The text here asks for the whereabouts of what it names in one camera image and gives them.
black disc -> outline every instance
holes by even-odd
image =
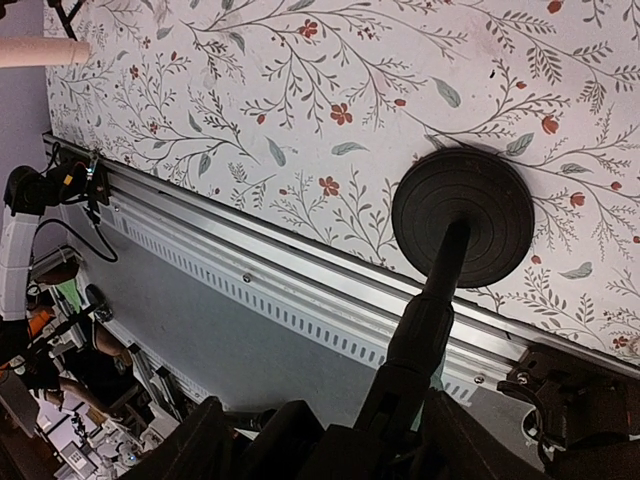
[[[509,275],[527,254],[534,228],[531,194],[518,173],[496,155],[463,148],[416,163],[398,186],[392,219],[400,250],[425,276],[449,224],[469,223],[460,288]]]

bolt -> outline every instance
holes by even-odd
[[[527,372],[520,372],[516,375],[516,379],[520,385],[526,385],[529,383],[529,374]]]

purple wall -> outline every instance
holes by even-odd
[[[42,36],[44,7],[40,0],[21,0],[7,5],[0,20],[0,36]],[[44,168],[42,133],[49,130],[49,105],[43,67],[0,68],[0,191],[9,173],[19,165]],[[65,240],[55,227],[42,231],[36,254]]]

orange flower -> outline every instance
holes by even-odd
[[[347,112],[347,109],[348,107],[346,103],[341,103],[340,105],[333,105],[331,107],[331,118],[333,118],[336,122],[338,122],[338,125],[340,126],[344,125],[345,121],[347,123],[353,122],[353,115]]]
[[[560,124],[553,119],[553,115],[547,115],[542,119],[542,130],[547,135],[551,135],[558,131]]]
[[[613,344],[615,345],[616,350],[618,350],[621,347],[626,347],[628,343],[629,343],[629,339],[625,337],[618,337],[613,339]]]
[[[312,22],[308,18],[304,21],[304,25],[298,28],[298,33],[307,38],[313,37],[316,33],[318,33],[318,24],[316,22]]]
[[[569,203],[574,208],[582,207],[584,205],[584,193],[582,192],[574,193],[573,195],[571,195],[571,198],[569,199]]]
[[[321,178],[319,183],[320,186],[324,188],[325,197],[337,197],[340,194],[340,184],[338,182],[334,182],[333,177]]]
[[[549,13],[559,12],[561,8],[562,8],[561,0],[553,0],[551,3],[549,3],[549,5],[547,5],[547,10],[549,10]]]

floral tablecloth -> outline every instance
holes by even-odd
[[[75,28],[93,53],[48,71],[56,135],[412,277],[403,173],[501,152],[534,244],[459,295],[640,359],[639,0],[93,0]]]

